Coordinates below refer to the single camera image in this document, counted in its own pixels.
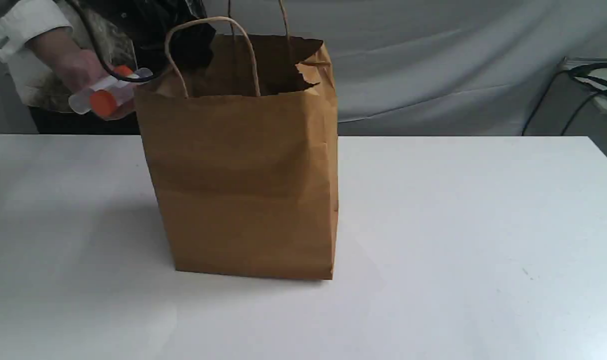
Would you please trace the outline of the person right hand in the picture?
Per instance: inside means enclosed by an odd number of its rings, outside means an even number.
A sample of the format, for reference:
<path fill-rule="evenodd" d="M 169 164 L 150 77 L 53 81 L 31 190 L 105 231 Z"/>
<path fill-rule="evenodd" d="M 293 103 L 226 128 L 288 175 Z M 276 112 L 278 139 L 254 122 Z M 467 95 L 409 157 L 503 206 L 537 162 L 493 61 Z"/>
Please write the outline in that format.
<path fill-rule="evenodd" d="M 55 57 L 50 68 L 73 94 L 109 77 L 109 73 L 102 68 L 97 54 L 82 48 Z"/>

